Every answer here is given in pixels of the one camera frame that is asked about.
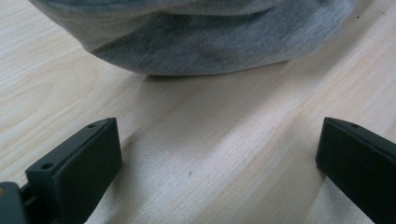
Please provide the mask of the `grey shorts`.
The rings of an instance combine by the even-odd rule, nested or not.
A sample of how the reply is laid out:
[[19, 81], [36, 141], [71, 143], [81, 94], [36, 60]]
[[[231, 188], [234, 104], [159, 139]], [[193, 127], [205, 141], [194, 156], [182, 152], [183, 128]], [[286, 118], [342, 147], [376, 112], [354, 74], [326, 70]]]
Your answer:
[[310, 54], [357, 0], [30, 0], [92, 55], [159, 76], [216, 75]]

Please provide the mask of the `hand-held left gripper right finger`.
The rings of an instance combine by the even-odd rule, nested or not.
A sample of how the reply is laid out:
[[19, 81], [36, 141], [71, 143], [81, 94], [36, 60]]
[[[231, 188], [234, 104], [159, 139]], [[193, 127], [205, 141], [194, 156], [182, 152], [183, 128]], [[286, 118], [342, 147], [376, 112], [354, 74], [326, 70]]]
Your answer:
[[396, 144], [360, 125], [326, 118], [318, 168], [375, 224], [396, 224]]

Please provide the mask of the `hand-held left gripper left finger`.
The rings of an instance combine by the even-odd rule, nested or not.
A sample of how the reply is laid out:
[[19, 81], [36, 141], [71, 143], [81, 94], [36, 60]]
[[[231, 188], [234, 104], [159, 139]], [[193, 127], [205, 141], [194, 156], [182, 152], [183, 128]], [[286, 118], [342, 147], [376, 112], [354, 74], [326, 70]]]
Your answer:
[[73, 134], [26, 171], [34, 224], [84, 224], [122, 167], [117, 120]]

